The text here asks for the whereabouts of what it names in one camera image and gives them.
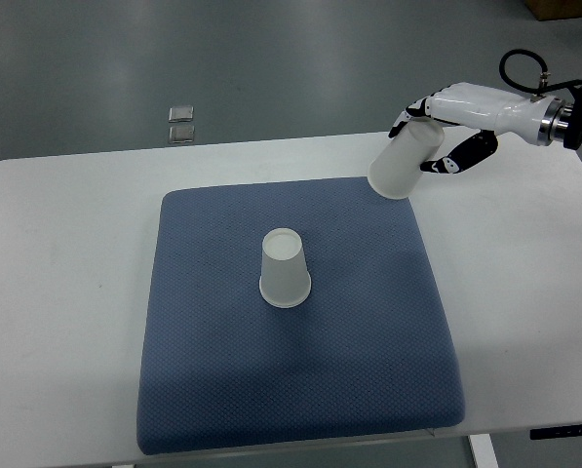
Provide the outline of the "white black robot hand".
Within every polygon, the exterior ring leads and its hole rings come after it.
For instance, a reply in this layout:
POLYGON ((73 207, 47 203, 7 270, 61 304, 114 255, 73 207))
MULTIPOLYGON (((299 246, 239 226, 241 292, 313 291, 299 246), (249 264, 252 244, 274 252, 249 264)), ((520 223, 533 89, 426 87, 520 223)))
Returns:
POLYGON ((476 133, 446 156, 420 165, 425 173, 459 174, 480 164, 498 148, 498 137, 514 134, 535 146, 564 141, 573 106, 554 97, 522 97, 469 83, 452 84, 406 107, 393 124, 396 137, 412 120, 466 127, 476 133))

